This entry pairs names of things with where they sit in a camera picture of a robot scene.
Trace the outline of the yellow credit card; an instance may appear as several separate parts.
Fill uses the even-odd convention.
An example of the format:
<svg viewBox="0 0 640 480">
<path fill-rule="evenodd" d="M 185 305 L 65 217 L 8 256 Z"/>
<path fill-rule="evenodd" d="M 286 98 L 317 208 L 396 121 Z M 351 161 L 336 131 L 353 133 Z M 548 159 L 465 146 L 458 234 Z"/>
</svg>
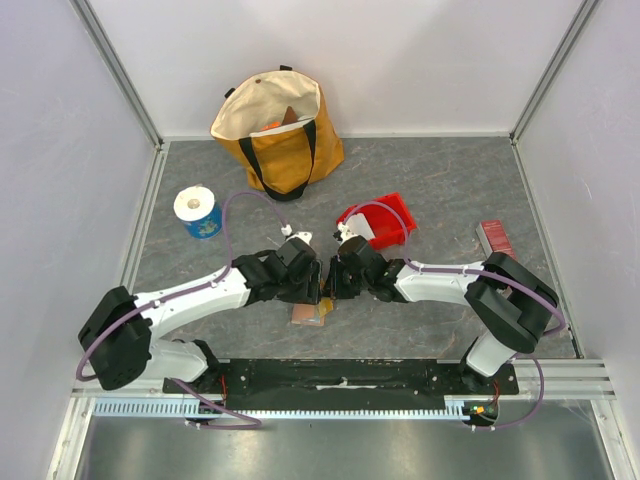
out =
<svg viewBox="0 0 640 480">
<path fill-rule="evenodd" d="M 318 317 L 325 317 L 334 308 L 334 303 L 331 298 L 323 297 L 316 306 L 316 314 Z"/>
</svg>

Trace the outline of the tan leather card holder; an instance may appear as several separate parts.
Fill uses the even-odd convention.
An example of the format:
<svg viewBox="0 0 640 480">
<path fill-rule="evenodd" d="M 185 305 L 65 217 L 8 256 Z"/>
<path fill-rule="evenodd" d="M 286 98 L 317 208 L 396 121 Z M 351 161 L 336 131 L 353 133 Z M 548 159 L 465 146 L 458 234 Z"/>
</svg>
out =
<svg viewBox="0 0 640 480">
<path fill-rule="evenodd" d="M 325 317 L 316 314 L 317 305 L 296 304 L 292 310 L 291 322 L 296 325 L 323 326 Z"/>
</svg>

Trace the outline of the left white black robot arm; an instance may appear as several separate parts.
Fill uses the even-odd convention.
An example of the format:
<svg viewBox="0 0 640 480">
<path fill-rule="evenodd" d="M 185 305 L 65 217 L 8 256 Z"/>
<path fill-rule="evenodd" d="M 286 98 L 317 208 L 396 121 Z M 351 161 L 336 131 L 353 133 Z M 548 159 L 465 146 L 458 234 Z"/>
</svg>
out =
<svg viewBox="0 0 640 480">
<path fill-rule="evenodd" d="M 278 300 L 316 305 L 321 263 L 309 232 L 296 232 L 276 250 L 242 255 L 228 267 L 156 292 L 109 290 L 78 334 L 83 365 L 103 390 L 138 380 L 177 378 L 196 391 L 210 392 L 220 380 L 218 361 L 203 341 L 176 342 L 166 335 L 213 314 Z"/>
</svg>

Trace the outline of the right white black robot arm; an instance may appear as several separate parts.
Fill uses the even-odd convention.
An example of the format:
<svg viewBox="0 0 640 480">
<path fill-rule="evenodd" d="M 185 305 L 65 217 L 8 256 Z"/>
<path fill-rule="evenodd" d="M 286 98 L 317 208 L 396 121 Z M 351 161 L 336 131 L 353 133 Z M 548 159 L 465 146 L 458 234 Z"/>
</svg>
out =
<svg viewBox="0 0 640 480">
<path fill-rule="evenodd" d="M 470 307 L 486 328 L 465 352 L 458 381 L 477 394 L 507 361 L 535 351 L 540 339 L 566 326 L 555 291 L 504 253 L 468 265 L 387 260 L 378 252 L 331 259 L 323 294 L 353 299 L 368 291 L 388 303 L 426 301 Z"/>
</svg>

